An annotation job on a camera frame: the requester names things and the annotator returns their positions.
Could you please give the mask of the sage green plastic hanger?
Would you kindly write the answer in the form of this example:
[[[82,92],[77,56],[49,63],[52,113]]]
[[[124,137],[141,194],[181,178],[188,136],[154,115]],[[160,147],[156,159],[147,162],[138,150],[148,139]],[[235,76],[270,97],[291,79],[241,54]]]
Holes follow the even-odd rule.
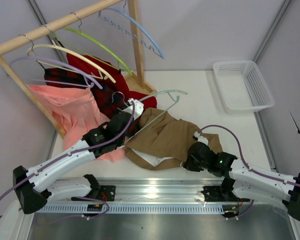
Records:
[[[162,95],[162,94],[168,94],[168,96],[171,98],[171,100],[174,102],[171,106],[169,106],[166,110],[164,110],[162,113],[160,113],[158,116],[156,116],[153,120],[151,120],[150,122],[148,122],[144,127],[142,127],[139,131],[137,131],[133,136],[131,136],[130,138],[128,138],[122,146],[120,146],[119,148],[124,148],[126,146],[126,144],[128,142],[130,142],[135,136],[137,136],[140,132],[142,132],[145,128],[147,128],[150,124],[152,124],[155,120],[157,120],[159,117],[161,117],[164,113],[166,113],[169,109],[171,109],[174,105],[176,105],[179,100],[180,100],[180,96],[177,95],[176,98],[174,98],[172,96],[172,93],[180,93],[182,95],[188,95],[188,93],[186,91],[183,90],[178,90],[178,89],[170,89],[170,90],[163,90],[163,91],[159,91],[156,93],[152,93],[148,96],[145,96],[139,100],[135,100],[133,98],[130,98],[128,100],[128,102],[130,103],[130,105],[132,105],[132,102],[134,104],[140,105],[143,101],[145,101],[146,99],[149,99],[151,97],[156,97],[158,95]]]

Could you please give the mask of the light blue plastic hanger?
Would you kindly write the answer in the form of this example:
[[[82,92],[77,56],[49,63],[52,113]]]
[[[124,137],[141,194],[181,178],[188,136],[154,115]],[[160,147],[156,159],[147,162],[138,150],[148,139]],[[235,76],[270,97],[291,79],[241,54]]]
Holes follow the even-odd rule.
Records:
[[[143,26],[141,24],[139,24],[135,19],[133,19],[130,15],[128,15],[125,12],[125,7],[126,7],[127,3],[128,3],[128,1],[125,0],[122,10],[119,10],[115,7],[107,7],[107,8],[105,8],[105,10],[114,11],[114,12],[122,15],[126,19],[128,19],[130,21],[130,23],[132,23],[132,26],[136,27],[137,30],[140,30],[142,32],[142,34],[151,42],[151,44],[147,44],[141,37],[137,36],[136,33],[132,33],[132,30],[129,31],[129,30],[123,28],[122,25],[117,24],[114,21],[112,21],[111,19],[107,18],[105,15],[102,15],[102,11],[98,12],[98,17],[101,20],[103,20],[104,22],[106,22],[109,25],[116,28],[117,30],[119,30],[119,31],[123,32],[124,34],[128,35],[131,39],[136,40],[137,43],[143,45],[146,49],[152,51],[154,54],[156,54],[162,60],[164,60],[165,55],[164,55],[162,49],[160,48],[160,46],[157,44],[157,42],[151,37],[151,35],[146,31],[145,28],[143,28]]]

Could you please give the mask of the pink skirt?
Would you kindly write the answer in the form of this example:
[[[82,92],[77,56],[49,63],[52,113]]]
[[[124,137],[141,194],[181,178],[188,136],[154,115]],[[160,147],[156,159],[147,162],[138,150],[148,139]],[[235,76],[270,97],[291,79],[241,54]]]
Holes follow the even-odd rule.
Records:
[[[39,102],[64,128],[63,149],[77,143],[83,135],[110,119],[101,113],[89,88],[60,88],[49,85],[29,85]]]

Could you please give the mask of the aluminium mounting rail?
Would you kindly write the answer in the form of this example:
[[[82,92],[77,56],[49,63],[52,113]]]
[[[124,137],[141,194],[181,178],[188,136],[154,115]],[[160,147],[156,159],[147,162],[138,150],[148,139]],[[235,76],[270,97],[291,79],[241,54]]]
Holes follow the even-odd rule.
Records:
[[[203,198],[204,186],[215,188],[216,183],[201,180],[162,179],[96,179],[92,174],[57,180],[38,187],[29,180],[15,189],[20,204],[35,211],[48,202],[59,200],[90,201],[97,205],[119,201],[162,201],[163,199]]]

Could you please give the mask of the red black plaid skirt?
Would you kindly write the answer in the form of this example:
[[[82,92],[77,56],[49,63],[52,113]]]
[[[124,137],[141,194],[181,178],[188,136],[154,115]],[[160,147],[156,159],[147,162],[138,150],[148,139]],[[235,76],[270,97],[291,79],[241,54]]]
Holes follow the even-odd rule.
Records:
[[[119,112],[119,110],[123,110],[126,108],[126,100],[125,95],[120,91],[113,91],[107,84],[106,80],[98,80],[98,82],[103,86],[103,89],[90,88],[94,99],[97,103],[97,106],[101,113],[106,115],[109,119],[111,119],[115,114]],[[67,86],[60,84],[55,86],[58,88],[78,88],[78,89],[86,89],[74,86]]]

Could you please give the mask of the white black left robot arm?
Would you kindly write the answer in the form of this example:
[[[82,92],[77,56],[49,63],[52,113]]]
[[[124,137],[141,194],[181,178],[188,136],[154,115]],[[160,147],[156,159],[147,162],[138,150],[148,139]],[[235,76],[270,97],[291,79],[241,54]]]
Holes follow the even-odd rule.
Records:
[[[98,181],[88,174],[77,182],[63,182],[61,187],[53,184],[57,179],[82,164],[95,160],[122,146],[134,120],[141,111],[123,110],[110,121],[89,130],[74,145],[50,160],[28,169],[16,167],[13,172],[15,194],[24,214],[42,209],[52,199],[77,198],[96,195]]]

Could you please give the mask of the white plastic basket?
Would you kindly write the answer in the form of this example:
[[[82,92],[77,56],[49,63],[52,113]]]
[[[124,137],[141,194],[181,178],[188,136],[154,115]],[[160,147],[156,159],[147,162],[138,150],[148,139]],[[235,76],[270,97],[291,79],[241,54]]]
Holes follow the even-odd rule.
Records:
[[[275,105],[273,95],[254,61],[216,62],[213,64],[213,72],[226,113],[254,113]]]

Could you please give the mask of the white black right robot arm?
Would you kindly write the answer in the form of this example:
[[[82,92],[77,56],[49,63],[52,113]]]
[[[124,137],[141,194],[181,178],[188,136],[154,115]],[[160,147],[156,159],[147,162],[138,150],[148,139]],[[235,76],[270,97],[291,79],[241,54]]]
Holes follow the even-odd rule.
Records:
[[[248,165],[230,153],[214,153],[202,142],[189,148],[184,168],[193,172],[207,170],[223,178],[219,187],[204,187],[203,193],[210,201],[262,202],[287,211],[300,222],[300,173],[285,175]]]

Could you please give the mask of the tan brown skirt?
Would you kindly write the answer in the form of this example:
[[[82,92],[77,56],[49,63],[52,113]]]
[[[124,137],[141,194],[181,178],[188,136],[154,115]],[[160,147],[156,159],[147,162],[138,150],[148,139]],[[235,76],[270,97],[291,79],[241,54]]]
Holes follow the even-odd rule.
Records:
[[[146,109],[139,127],[161,114],[157,108]],[[125,156],[140,168],[160,171],[179,168],[187,160],[189,148],[196,142],[195,132],[200,128],[192,122],[176,119],[164,113],[125,145]]]

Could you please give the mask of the lilac plastic hanger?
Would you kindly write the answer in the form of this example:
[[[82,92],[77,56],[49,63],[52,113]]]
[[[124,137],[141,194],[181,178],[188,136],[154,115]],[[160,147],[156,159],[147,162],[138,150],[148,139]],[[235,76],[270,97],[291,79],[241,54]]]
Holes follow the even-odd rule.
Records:
[[[84,71],[69,65],[67,63],[61,62],[59,60],[54,60],[47,57],[41,56],[23,56],[12,60],[9,65],[22,60],[45,60],[51,63],[58,64],[53,68],[46,68],[44,70],[44,80],[31,78],[32,81],[46,82],[51,86],[67,85],[80,88],[99,88],[103,89],[103,86],[92,76],[88,75]]]

